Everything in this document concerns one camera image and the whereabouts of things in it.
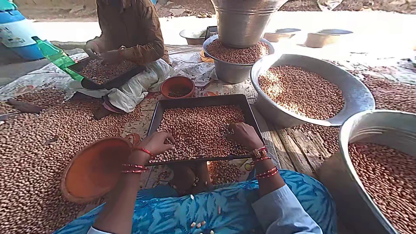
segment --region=woman's left hand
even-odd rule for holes
[[[155,132],[150,136],[144,138],[140,143],[139,147],[143,147],[148,150],[152,155],[158,155],[166,152],[167,150],[174,149],[175,146],[171,144],[165,144],[166,139],[169,139],[172,144],[175,144],[175,139],[172,134],[168,132]]]
[[[110,50],[101,54],[103,59],[102,63],[109,64],[109,63],[120,63],[124,60],[123,56],[120,54],[118,50]]]

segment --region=green plastic bottle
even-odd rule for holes
[[[68,67],[75,62],[62,49],[40,40],[38,37],[32,37],[36,41],[37,46],[45,58],[49,59],[53,64],[64,72],[68,73],[74,80],[81,81],[84,77],[72,71]]]

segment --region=woman's right hand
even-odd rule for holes
[[[249,151],[264,146],[260,137],[257,135],[256,130],[246,123],[231,123],[228,129],[234,131],[234,134],[228,134],[228,138],[247,147]]]
[[[84,47],[84,51],[93,59],[99,57],[101,53],[98,44],[94,41],[87,41]]]

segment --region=brown jacket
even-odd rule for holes
[[[120,0],[120,6],[97,0],[101,36],[93,39],[100,51],[117,50],[130,61],[144,65],[163,58],[169,62],[156,8],[150,0]]]

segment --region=white sleeve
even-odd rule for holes
[[[88,230],[87,234],[112,234],[112,233],[109,233],[109,232],[102,232],[102,231],[100,231],[100,230],[95,229],[94,227],[91,227],[91,228]]]

